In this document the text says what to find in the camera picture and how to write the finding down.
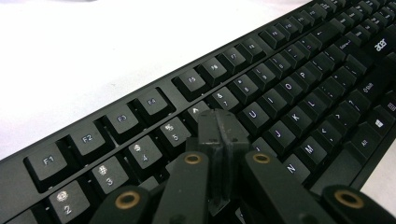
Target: keyboard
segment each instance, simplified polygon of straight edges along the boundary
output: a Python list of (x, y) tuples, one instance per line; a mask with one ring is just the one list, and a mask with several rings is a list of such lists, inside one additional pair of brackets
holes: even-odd
[(360, 189), (395, 138), (395, 11), (310, 2), (2, 160), (0, 223), (84, 223), (114, 189), (155, 191), (212, 108), (306, 189)]

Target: acer logo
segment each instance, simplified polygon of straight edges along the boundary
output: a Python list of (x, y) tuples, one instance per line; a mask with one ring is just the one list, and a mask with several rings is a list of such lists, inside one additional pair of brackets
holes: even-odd
[(387, 45), (387, 42), (385, 42), (385, 38), (383, 38), (381, 41), (378, 42), (378, 44), (375, 45), (376, 51), (381, 51), (385, 46)]

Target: metal ring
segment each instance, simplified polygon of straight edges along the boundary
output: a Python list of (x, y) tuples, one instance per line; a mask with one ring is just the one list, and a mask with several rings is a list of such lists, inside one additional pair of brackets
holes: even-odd
[(269, 163), (271, 159), (265, 154), (257, 153), (253, 155), (253, 160), (258, 163), (266, 164)]
[(201, 162), (201, 157), (197, 154), (190, 154), (184, 158), (184, 161), (188, 164), (195, 165)]
[(359, 197), (359, 195), (346, 189), (337, 190), (334, 193), (334, 197), (339, 203), (351, 208), (359, 209), (363, 208), (364, 206), (364, 201), (361, 199), (361, 197)]
[[(132, 197), (132, 200), (125, 200), (127, 197)], [(119, 209), (130, 209), (135, 207), (140, 201), (140, 195), (135, 191), (126, 191), (123, 192), (119, 197), (116, 199), (116, 206)]]

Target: white table surface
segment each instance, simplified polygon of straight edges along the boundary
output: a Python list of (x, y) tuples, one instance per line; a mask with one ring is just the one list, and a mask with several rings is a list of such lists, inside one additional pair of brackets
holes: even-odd
[[(0, 160), (307, 0), (0, 0)], [(396, 216), (392, 147), (362, 189)]]

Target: black keyboard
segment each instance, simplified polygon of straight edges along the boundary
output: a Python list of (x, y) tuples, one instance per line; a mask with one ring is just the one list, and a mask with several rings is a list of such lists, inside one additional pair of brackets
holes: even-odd
[(84, 223), (114, 189), (159, 188), (212, 108), (306, 189), (360, 189), (396, 136), (395, 14), (310, 2), (2, 160), (0, 223)]

